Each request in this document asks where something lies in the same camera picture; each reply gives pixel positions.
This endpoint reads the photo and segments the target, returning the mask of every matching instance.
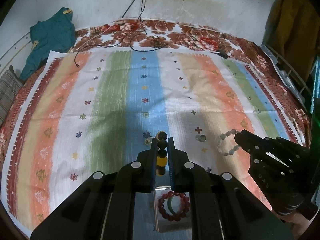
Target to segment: bed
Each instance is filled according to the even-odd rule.
[[[121,20],[76,36],[73,52],[52,51],[27,80],[0,131],[1,201],[26,236],[93,172],[118,171],[162,130],[191,161],[231,172],[271,209],[248,174],[249,155],[230,152],[233,135],[219,137],[247,129],[309,147],[310,120],[257,45],[161,20]],[[168,172],[156,185],[169,185]],[[191,239],[190,229],[154,231],[152,205],[137,194],[133,239]]]

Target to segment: green stripe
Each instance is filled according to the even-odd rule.
[[[113,52],[106,60],[100,87],[95,96],[91,122],[91,170],[106,174],[125,165],[125,107],[130,51]]]
[[[251,87],[249,81],[246,79],[245,75],[239,70],[237,65],[231,60],[223,60],[223,63],[229,68],[232,73],[237,73],[236,76],[233,78],[237,81],[240,89],[246,95],[247,98],[251,98],[249,101],[251,105],[254,107],[255,111],[257,112],[258,109],[260,110],[260,114],[257,114],[257,117],[260,119],[264,130],[268,137],[276,138],[279,136],[279,133],[271,120],[270,115],[268,114],[268,110],[266,109],[265,105],[262,101],[260,101],[258,95]]]

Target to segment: blue stripe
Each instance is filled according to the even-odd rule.
[[[168,137],[170,136],[159,60],[156,52],[133,51],[126,99],[126,138],[119,138],[119,143],[126,142],[126,163],[135,161],[140,151],[150,149],[150,146],[144,144],[144,135],[150,133],[155,137],[159,131],[165,131]],[[156,176],[156,186],[170,184],[168,167],[166,170],[164,176]],[[154,221],[153,194],[137,193],[133,222],[134,240],[186,239],[185,231],[161,234],[154,231]]]
[[[256,92],[259,100],[262,102],[264,107],[267,109],[268,114],[271,117],[271,120],[272,120],[274,126],[276,127],[280,137],[287,139],[287,140],[290,140],[283,123],[281,121],[275,122],[275,120],[281,120],[281,119],[280,119],[276,109],[273,107],[273,105],[270,103],[270,101],[267,98],[267,96],[265,95],[265,93],[260,88],[259,84],[256,82],[256,80],[253,78],[253,76],[246,70],[246,68],[243,65],[239,64],[238,62],[235,62],[235,63],[236,63],[236,66],[238,67],[239,71],[241,71],[244,74],[247,81],[250,83],[252,89]]]

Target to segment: striped blanket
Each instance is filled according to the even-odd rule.
[[[78,54],[79,67],[74,57],[50,53],[4,161],[1,200],[27,236],[93,172],[118,171],[159,131],[208,172],[231,172],[270,208],[248,174],[249,155],[217,147],[231,129],[305,143],[254,66],[181,49],[97,48]],[[231,135],[222,152],[235,145]],[[167,173],[156,181],[168,185]],[[191,238],[188,230],[155,232],[153,217],[152,197],[137,194],[133,239]]]

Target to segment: orange stripe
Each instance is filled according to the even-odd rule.
[[[225,81],[219,68],[217,68],[211,58],[207,55],[194,54],[194,58],[201,64],[202,70],[207,72],[207,79],[213,87],[215,97],[223,103],[221,111],[223,112],[223,116],[225,117],[229,129],[236,129],[238,131],[246,129],[253,133],[254,130],[250,119],[244,113],[244,109],[239,98]],[[241,177],[237,179],[239,179],[239,181],[241,181],[258,199],[263,201],[264,204],[270,208],[270,204],[266,200],[265,196],[248,173],[250,167],[250,155],[244,150],[239,149],[232,157],[236,157],[235,165],[238,166],[238,163],[241,163]]]
[[[44,104],[37,106],[43,110],[40,116],[43,119],[39,123],[36,134],[37,143],[30,174],[30,211],[34,227],[42,222],[50,212],[49,180],[52,168],[52,148],[65,103],[76,83],[79,71],[86,64],[89,55],[90,53],[79,53],[77,56],[79,68],[75,68],[73,63],[74,55],[66,56],[55,76],[52,77],[51,84],[42,95],[43,98],[47,97],[47,100],[43,102]]]

